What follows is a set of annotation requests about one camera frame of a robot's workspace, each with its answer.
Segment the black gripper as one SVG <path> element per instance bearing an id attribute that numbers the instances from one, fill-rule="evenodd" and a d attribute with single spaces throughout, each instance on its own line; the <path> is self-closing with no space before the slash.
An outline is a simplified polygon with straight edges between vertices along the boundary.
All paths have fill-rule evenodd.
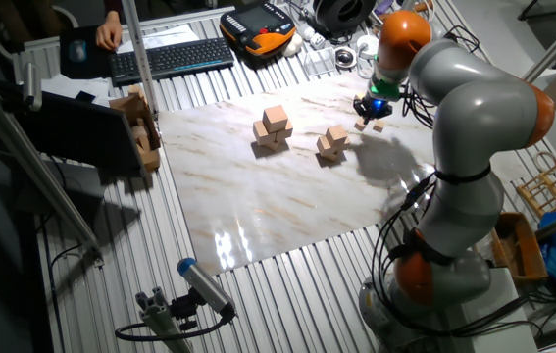
<path id="1" fill-rule="evenodd" d="M 388 101 L 369 95 L 365 95 L 362 100 L 355 99 L 353 108 L 357 113 L 361 113 L 365 125 L 371 121 L 387 117 L 393 112 L 393 108 Z"/>

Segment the bare person hand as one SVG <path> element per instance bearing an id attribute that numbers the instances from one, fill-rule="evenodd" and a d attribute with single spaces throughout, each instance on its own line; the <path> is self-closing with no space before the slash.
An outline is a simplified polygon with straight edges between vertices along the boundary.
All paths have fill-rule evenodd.
<path id="1" fill-rule="evenodd" d="M 106 15 L 105 22 L 97 28 L 96 44 L 100 48 L 116 51 L 121 44 L 122 34 L 120 15 L 117 11 L 111 11 Z"/>

